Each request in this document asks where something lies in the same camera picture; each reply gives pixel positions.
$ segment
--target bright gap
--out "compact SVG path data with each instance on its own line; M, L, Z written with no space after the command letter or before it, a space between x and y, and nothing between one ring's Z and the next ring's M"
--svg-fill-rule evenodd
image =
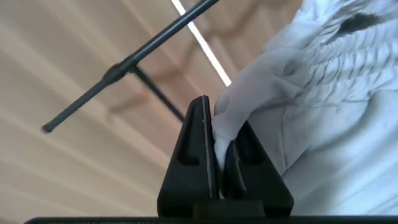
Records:
M182 6L181 2L179 0L171 0L174 7L177 9L178 13L182 16L185 14L185 9ZM198 41L200 47L203 49L205 52L205 55L209 59L210 63L214 67L214 69L217 71L218 76L222 79L224 84L226 86L229 86L231 84L231 80L227 76L227 74L224 71L224 68L221 66L220 62L217 60L216 56L214 55L213 51L211 51L210 46L207 44L203 36L200 34L198 28L194 25L193 22L190 22L188 24L188 28L192 32L193 36L195 36L196 40Z

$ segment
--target corrugated panel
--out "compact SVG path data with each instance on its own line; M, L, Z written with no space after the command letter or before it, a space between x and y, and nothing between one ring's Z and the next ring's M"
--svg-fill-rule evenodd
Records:
M189 8L197 0L182 1ZM233 79L301 1L220 1L195 23ZM171 1L0 2L0 220L156 215L180 121L133 75L40 127L178 17ZM140 66L181 111L225 88L188 28Z

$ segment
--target grasped fabric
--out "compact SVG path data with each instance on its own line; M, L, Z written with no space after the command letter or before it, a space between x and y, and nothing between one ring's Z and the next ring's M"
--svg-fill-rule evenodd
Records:
M293 214L398 214L398 2L304 1L220 95L226 148L249 120Z

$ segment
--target beige wall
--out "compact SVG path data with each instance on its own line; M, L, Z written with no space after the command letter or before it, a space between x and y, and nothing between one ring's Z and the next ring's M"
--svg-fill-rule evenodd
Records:
M299 5L224 0L196 23L233 79ZM0 1L0 223L156 215L181 124L134 76L53 133L40 127L177 16L159 0ZM224 89L187 28L140 65L182 112Z

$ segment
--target metal stand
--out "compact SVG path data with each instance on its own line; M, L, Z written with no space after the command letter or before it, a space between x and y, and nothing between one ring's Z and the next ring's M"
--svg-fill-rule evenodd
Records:
M193 6L184 15L176 19L170 25L168 25L164 30L159 32L150 41L144 44L140 49L136 50L133 54L125 58L122 62L113 65L103 76L103 79L91 87L86 93L84 93L79 99L73 102L60 114L58 114L53 120L48 122L42 127L43 131L46 133L51 132L60 123L65 121L70 115L72 115L76 110L83 106L87 101L92 99L100 91L110 84L113 84L120 79L122 79L127 72L135 73L141 81L143 81L152 90L156 96L162 100L163 103L174 113L174 115L183 121L183 115L176 109L176 107L167 99L167 97L154 85L152 80L137 66L138 63L151 52L153 52L157 47L161 46L166 40L171 38L174 34L184 28L189 22L194 20L196 17L201 15L212 5L217 3L219 0L202 0L195 6Z

